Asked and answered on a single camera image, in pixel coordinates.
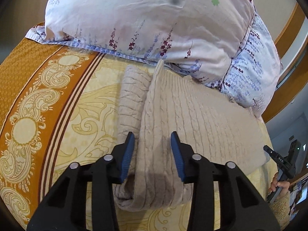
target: bed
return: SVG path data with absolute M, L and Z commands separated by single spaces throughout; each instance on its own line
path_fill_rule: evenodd
M 23 39 L 0 66 L 0 195 L 18 223 L 27 223 L 48 189 L 73 161 L 84 165 L 117 144 L 117 103 L 127 65 L 154 67 L 95 51 Z M 271 141 L 264 122 L 264 142 Z M 248 178 L 265 198 L 277 172 L 270 160 Z M 87 227 L 91 229 L 91 191 Z M 186 230 L 190 205 L 126 212 L 120 230 Z M 215 229 L 220 225 L 215 194 Z

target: silver screw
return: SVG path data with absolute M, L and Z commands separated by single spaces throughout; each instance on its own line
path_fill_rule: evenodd
M 201 160 L 201 155 L 199 154 L 193 154 L 192 158 L 196 161 L 200 161 Z
M 229 162 L 227 163 L 227 166 L 228 166 L 229 168 L 235 168 L 235 167 L 236 167 L 235 163 L 232 162 L 232 161 L 229 161 Z
M 73 163 L 70 164 L 71 169 L 76 169 L 76 168 L 78 168 L 78 166 L 79 166 L 78 162 L 73 162 Z
M 112 159 L 113 159 L 113 156 L 110 154 L 104 156 L 105 161 L 111 161 Z

